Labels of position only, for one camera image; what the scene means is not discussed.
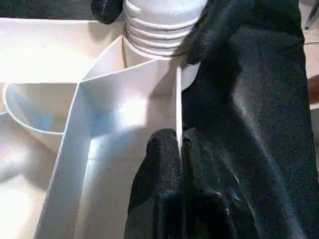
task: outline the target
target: white plastic tray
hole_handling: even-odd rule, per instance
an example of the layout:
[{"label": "white plastic tray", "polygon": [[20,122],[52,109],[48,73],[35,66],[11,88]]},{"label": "white plastic tray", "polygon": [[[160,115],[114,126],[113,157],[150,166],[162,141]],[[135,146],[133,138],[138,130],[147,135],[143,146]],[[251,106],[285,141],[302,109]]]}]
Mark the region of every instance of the white plastic tray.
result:
[{"label": "white plastic tray", "polygon": [[[25,159],[31,168],[33,162],[51,165],[33,171],[50,179],[49,186],[34,193],[27,184],[23,208],[34,212],[23,223],[8,222],[5,238],[33,238],[36,228],[37,239],[123,238],[130,188],[148,138],[173,128],[181,145],[181,89],[198,66],[184,65],[183,57],[141,53],[122,35],[123,25],[0,19],[6,83],[0,85],[0,106],[7,111],[1,119],[17,128],[1,135],[0,147],[10,147],[10,135],[23,138],[22,153],[34,155]],[[19,153],[9,152],[13,158]],[[11,185],[17,194],[23,183],[6,181],[0,190]],[[8,208],[25,203],[23,197],[3,200],[11,202]]]}]

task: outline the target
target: white plastic divider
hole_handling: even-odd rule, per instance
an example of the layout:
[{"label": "white plastic divider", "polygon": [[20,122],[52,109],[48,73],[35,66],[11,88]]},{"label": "white plastic divider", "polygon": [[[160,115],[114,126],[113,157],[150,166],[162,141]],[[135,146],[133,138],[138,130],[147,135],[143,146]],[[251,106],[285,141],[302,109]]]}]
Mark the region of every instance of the white plastic divider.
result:
[{"label": "white plastic divider", "polygon": [[57,152],[75,88],[75,83],[8,84],[3,103],[17,123]]},{"label": "white plastic divider", "polygon": [[199,64],[186,64],[185,56],[161,57],[144,53],[134,47],[127,38],[122,35],[101,53],[83,80],[112,74],[154,59],[162,61],[161,67],[163,67],[163,71],[175,71],[178,66],[181,66],[182,90],[189,87],[194,81],[199,67]]},{"label": "white plastic divider", "polygon": [[36,239],[123,238],[150,135],[173,128],[181,139],[180,70],[176,77],[166,64],[155,59],[79,84]]},{"label": "white plastic divider", "polygon": [[86,96],[78,87],[34,237],[36,239],[73,238],[93,119]]},{"label": "white plastic divider", "polygon": [[151,60],[131,50],[127,44],[125,37],[119,36],[100,54],[83,80],[121,71]]}]

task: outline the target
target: black rubber glove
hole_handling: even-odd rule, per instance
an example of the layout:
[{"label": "black rubber glove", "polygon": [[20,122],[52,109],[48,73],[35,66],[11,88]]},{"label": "black rubber glove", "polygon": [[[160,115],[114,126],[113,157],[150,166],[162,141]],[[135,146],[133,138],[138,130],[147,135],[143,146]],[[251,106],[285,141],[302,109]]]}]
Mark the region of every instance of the black rubber glove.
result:
[{"label": "black rubber glove", "polygon": [[191,47],[190,62],[202,64],[182,93],[183,121],[238,180],[260,238],[319,238],[299,2],[261,1],[236,27],[236,10],[220,12],[223,21],[205,24]]},{"label": "black rubber glove", "polygon": [[111,24],[121,14],[123,0],[92,0],[91,12],[95,19],[104,24]]},{"label": "black rubber glove", "polygon": [[175,132],[155,132],[132,185],[125,239],[181,239],[183,182]]},{"label": "black rubber glove", "polygon": [[257,239],[239,182],[212,145],[195,129],[184,132],[183,170],[190,239]]}]

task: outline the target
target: glove finger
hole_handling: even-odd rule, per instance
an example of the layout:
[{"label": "glove finger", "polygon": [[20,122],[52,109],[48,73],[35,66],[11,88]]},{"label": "glove finger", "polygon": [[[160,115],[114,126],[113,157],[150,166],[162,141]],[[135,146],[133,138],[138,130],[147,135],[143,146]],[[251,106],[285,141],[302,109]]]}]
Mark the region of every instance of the glove finger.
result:
[{"label": "glove finger", "polygon": [[216,0],[190,46],[188,64],[196,64],[229,40],[250,17],[257,0]]},{"label": "glove finger", "polygon": [[123,0],[92,0],[91,12],[103,24],[111,24],[121,14]]}]

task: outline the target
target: white plastic part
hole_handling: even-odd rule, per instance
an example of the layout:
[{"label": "white plastic part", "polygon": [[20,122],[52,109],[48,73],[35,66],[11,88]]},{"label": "white plastic part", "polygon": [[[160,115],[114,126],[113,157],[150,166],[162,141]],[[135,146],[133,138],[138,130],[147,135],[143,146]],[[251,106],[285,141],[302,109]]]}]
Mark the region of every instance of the white plastic part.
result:
[{"label": "white plastic part", "polygon": [[186,37],[200,19],[208,0],[124,0],[129,41],[158,56],[186,52]]},{"label": "white plastic part", "polygon": [[56,154],[0,114],[0,236],[32,239]]},{"label": "white plastic part", "polygon": [[9,84],[3,89],[7,112],[53,152],[57,152],[76,84]]},{"label": "white plastic part", "polygon": [[124,22],[0,18],[0,82],[79,82]]}]

